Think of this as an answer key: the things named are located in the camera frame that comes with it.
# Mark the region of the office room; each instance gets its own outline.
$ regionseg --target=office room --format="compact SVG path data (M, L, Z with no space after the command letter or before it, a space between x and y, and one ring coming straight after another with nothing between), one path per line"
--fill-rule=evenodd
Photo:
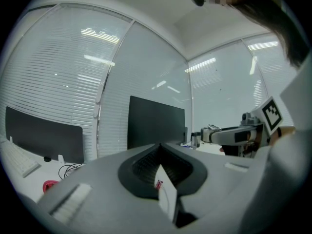
M289 92L310 86L298 75L311 73L310 45L283 0L268 4L293 38L241 1L31 0L0 59L0 157L16 200L53 233L272 224L311 159L310 92ZM269 164L291 167L290 151L277 157L297 145L303 172L259 207L277 190L265 178L293 178ZM239 214L223 226L227 206Z

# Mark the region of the computer monitor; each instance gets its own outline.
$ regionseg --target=computer monitor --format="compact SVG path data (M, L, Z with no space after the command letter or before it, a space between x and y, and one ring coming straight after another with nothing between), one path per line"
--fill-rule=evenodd
M83 163L82 128L25 114L10 107L5 111L6 138L34 154L65 162Z
M152 143L181 144L186 134L184 109L130 96L128 149Z

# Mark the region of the white card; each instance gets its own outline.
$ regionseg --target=white card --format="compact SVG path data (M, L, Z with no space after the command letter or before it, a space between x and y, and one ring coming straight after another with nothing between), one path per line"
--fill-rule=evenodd
M170 181L162 165L156 172L154 186L158 189L159 206L168 216L170 221L173 221L176 210L176 188Z

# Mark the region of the person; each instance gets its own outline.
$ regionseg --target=person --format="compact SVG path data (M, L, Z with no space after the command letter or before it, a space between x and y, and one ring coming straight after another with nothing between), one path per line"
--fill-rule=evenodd
M292 19L281 9L282 0L209 0L209 2L228 5L240 11L250 21L257 23L277 35L285 52L285 56L291 66L299 69L302 62L309 53L309 45L292 21ZM295 132L295 127L279 127L272 135L269 145L274 145L276 141ZM248 153L259 148L261 134L257 136L255 142L244 147ZM221 152L229 155L238 154L237 147L222 146Z

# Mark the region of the cable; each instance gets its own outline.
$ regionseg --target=cable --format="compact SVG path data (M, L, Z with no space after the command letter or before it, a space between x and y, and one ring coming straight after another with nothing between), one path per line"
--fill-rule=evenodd
M63 166L61 166L60 167L60 169L58 170L58 176L60 177L60 179L64 179L65 177L67 177L68 175L67 175L67 172L69 171L69 170L72 170L72 169L77 169L79 166L81 166L82 164L81 163L76 163L76 164L73 164L73 165L63 165ZM64 178L62 178L60 175L59 175L59 172L60 172L60 170L63 168L63 167L65 167L65 166L68 166L67 167L67 169L66 169L66 171L65 171L65 173L64 173Z

